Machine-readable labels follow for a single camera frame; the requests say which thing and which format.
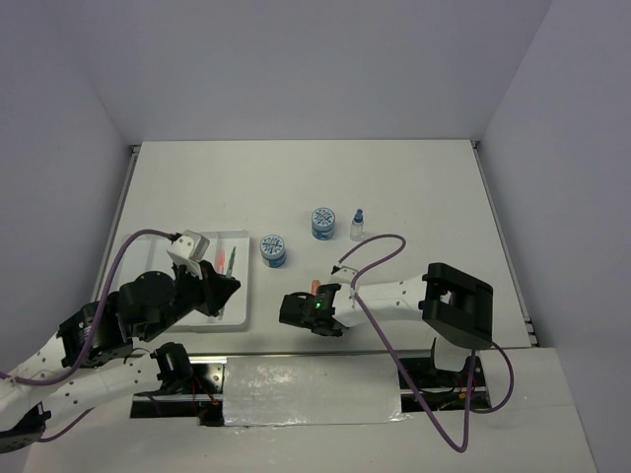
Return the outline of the green pen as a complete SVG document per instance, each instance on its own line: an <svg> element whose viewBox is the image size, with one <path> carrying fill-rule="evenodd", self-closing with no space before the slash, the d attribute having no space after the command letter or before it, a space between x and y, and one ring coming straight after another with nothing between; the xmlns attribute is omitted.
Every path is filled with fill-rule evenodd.
<svg viewBox="0 0 631 473"><path fill-rule="evenodd" d="M224 265L222 266L222 269L225 269L225 276L228 278L232 278L233 277L233 271L234 271L234 265L235 265L235 259L236 259L236 252L237 249L235 247L232 248L231 253L230 253L230 257L228 259L224 259ZM225 307L222 307L219 312L218 312L218 319L222 320L224 313L225 313Z"/></svg>

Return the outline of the orange highlighter pen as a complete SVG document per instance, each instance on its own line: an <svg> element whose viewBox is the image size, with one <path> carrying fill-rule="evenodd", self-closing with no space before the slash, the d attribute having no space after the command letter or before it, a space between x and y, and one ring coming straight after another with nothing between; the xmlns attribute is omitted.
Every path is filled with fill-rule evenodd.
<svg viewBox="0 0 631 473"><path fill-rule="evenodd" d="M215 270L218 273L224 273L226 267L226 250L221 249L217 253Z"/></svg>

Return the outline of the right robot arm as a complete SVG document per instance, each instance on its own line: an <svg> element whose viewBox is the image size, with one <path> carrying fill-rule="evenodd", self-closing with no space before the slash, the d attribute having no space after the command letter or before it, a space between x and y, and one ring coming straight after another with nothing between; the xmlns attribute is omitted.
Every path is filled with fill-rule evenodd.
<svg viewBox="0 0 631 473"><path fill-rule="evenodd" d="M279 322L320 336L340 337L367 323L368 310L379 324L424 322L434 331L430 377L451 385L463 372L471 351L493 346L493 288L445 263L432 263L422 276L395 282L351 287L357 271L344 265L313 294L286 295Z"/></svg>

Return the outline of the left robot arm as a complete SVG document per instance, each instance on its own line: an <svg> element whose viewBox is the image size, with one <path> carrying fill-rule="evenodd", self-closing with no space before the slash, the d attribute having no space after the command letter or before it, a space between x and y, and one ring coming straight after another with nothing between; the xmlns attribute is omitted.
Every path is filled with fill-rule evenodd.
<svg viewBox="0 0 631 473"><path fill-rule="evenodd" d="M1 377L1 450L46 442L45 431L69 417L127 394L180 393L194 371L174 342L140 358L134 343L150 342L194 311L215 316L240 288L203 261L200 274L145 272L65 320L34 355Z"/></svg>

